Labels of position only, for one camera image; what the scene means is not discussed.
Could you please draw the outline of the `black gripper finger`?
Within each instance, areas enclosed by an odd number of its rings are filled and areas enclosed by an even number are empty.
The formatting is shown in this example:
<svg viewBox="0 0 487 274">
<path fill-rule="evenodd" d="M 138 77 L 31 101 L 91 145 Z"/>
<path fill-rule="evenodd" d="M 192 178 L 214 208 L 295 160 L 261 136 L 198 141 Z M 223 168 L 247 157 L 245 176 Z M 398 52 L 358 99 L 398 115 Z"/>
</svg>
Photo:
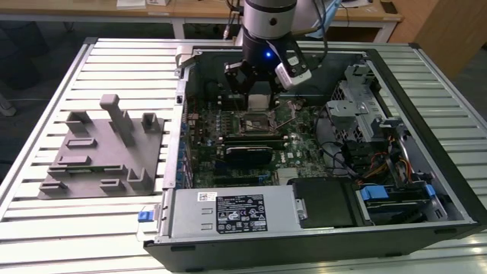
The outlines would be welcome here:
<svg viewBox="0 0 487 274">
<path fill-rule="evenodd" d="M 224 63 L 224 76 L 233 93 L 250 93 L 254 86 L 254 70 L 247 61 Z"/>
<path fill-rule="evenodd" d="M 275 107 L 275 98 L 283 91 L 275 72 L 262 72 L 259 75 L 258 93 L 269 96 L 269 109 Z"/>
</svg>

